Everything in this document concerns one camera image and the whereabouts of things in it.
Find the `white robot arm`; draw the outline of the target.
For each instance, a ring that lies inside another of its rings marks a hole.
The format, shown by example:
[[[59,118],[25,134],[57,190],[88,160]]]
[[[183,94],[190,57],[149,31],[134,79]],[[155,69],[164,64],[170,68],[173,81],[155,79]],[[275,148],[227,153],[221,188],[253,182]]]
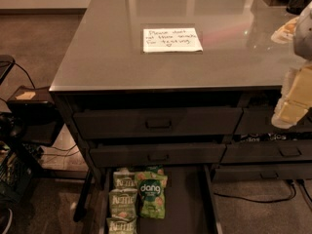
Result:
[[[306,60],[285,75],[271,124],[280,129],[295,126],[312,108],[312,2],[301,14],[286,22],[271,36],[273,42],[292,42],[294,53]]]

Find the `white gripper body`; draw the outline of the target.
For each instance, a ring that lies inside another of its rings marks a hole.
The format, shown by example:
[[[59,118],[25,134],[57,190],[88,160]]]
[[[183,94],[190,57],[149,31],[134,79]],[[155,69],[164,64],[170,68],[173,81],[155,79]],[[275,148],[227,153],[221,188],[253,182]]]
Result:
[[[295,126],[312,107],[312,66],[290,69],[285,75],[281,97],[271,118],[273,126],[289,129]]]

